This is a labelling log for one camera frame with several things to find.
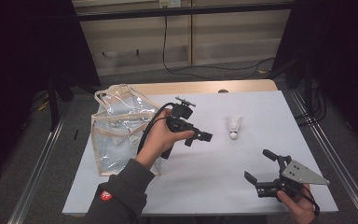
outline black sleeve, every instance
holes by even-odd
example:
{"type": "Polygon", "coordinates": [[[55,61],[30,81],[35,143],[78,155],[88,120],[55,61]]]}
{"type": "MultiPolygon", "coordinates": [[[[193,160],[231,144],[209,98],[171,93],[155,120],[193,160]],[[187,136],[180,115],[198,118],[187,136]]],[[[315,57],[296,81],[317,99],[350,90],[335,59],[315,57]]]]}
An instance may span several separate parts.
{"type": "Polygon", "coordinates": [[[145,191],[153,173],[130,160],[118,175],[98,186],[84,223],[133,223],[146,205],[145,191]]]}

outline human hand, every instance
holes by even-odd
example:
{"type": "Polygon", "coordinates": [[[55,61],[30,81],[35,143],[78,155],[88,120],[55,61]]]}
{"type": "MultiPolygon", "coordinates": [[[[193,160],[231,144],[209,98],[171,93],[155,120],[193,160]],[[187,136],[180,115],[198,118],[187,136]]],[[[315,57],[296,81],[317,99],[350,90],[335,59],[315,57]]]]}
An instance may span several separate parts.
{"type": "MultiPolygon", "coordinates": [[[[301,190],[302,193],[310,197],[310,193],[305,189],[310,189],[309,184],[304,184],[304,188],[301,190]]],[[[309,224],[315,219],[313,212],[313,204],[307,199],[297,195],[293,200],[283,191],[277,192],[278,198],[283,202],[290,211],[290,216],[294,224],[309,224]]]]}
{"type": "Polygon", "coordinates": [[[144,146],[135,158],[148,169],[150,169],[155,160],[164,151],[171,148],[175,142],[190,138],[194,135],[193,131],[171,132],[167,127],[165,119],[170,114],[170,109],[164,109],[158,117],[156,117],[155,124],[147,135],[144,146]]]}

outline white tabletop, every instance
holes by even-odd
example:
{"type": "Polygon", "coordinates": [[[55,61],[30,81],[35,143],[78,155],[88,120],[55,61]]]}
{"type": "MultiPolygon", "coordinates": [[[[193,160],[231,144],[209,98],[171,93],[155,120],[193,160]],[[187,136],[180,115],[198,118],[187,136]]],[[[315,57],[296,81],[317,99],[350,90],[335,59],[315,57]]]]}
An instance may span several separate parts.
{"type": "MultiPolygon", "coordinates": [[[[150,95],[164,105],[176,95],[150,95]]],[[[170,158],[162,161],[162,176],[150,183],[144,216],[254,215],[287,211],[274,198],[258,198],[255,187],[244,177],[248,171],[258,181],[278,177],[279,166],[262,154],[267,148],[320,174],[307,143],[280,91],[180,94],[196,104],[188,122],[212,133],[210,143],[195,140],[191,147],[178,142],[170,158]],[[236,140],[229,138],[226,116],[241,115],[236,140]]],[[[89,139],[76,179],[62,212],[82,216],[90,207],[99,176],[89,139]]],[[[322,212],[337,211],[327,186],[311,185],[322,212]]]]}

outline person's arm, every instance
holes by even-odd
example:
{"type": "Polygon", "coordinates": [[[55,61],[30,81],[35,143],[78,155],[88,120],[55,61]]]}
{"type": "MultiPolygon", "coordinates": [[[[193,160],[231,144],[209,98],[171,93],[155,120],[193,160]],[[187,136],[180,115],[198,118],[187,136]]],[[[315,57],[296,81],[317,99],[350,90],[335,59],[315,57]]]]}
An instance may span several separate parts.
{"type": "Polygon", "coordinates": [[[165,109],[156,119],[145,144],[118,174],[98,186],[84,223],[134,223],[146,205],[145,191],[154,178],[150,168],[156,159],[176,141],[190,138],[194,132],[172,133],[165,122],[171,110],[165,109]]]}
{"type": "MultiPolygon", "coordinates": [[[[305,184],[304,187],[310,190],[309,184],[305,184]]],[[[303,188],[301,192],[310,197],[310,193],[306,189],[303,188]]],[[[281,190],[277,192],[277,196],[281,202],[289,208],[290,216],[294,224],[319,223],[314,214],[313,204],[305,198],[298,197],[294,201],[281,190]]]]}

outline metal bar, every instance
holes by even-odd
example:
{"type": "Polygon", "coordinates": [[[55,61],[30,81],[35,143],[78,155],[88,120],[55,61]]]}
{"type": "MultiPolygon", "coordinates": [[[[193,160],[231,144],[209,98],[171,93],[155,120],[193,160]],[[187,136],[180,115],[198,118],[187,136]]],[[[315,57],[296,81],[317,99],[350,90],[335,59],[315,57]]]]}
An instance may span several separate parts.
{"type": "Polygon", "coordinates": [[[103,12],[103,13],[78,13],[68,16],[46,16],[39,20],[70,20],[70,21],[104,21],[119,20],[130,18],[164,17],[164,16],[183,16],[197,14],[246,12],[246,11],[269,11],[291,9],[296,3],[263,3],[263,4],[243,4],[223,7],[171,7],[171,8],[153,8],[132,11],[103,12]]]}
{"type": "MultiPolygon", "coordinates": [[[[306,114],[307,110],[304,106],[305,101],[302,98],[301,94],[293,91],[291,91],[291,93],[300,111],[303,114],[306,114]]],[[[358,209],[358,185],[356,184],[351,174],[348,172],[341,158],[336,153],[336,150],[329,142],[327,136],[324,134],[324,131],[322,130],[322,127],[319,125],[319,123],[315,122],[314,118],[308,116],[306,116],[306,120],[314,122],[312,124],[309,124],[310,129],[315,135],[316,140],[319,142],[319,145],[324,151],[325,156],[330,161],[330,164],[332,165],[333,169],[336,171],[336,174],[338,178],[341,180],[342,185],[344,186],[345,190],[350,195],[354,205],[358,209]]]]}
{"type": "Polygon", "coordinates": [[[63,121],[68,115],[69,107],[70,103],[64,104],[62,116],[54,131],[50,132],[50,135],[48,136],[48,140],[42,150],[39,160],[37,161],[36,166],[30,178],[28,179],[25,190],[22,192],[22,195],[20,196],[7,224],[21,224],[24,221],[31,202],[36,194],[37,185],[43,173],[45,172],[45,168],[48,163],[51,151],[54,148],[58,136],[60,135],[63,121]]]}

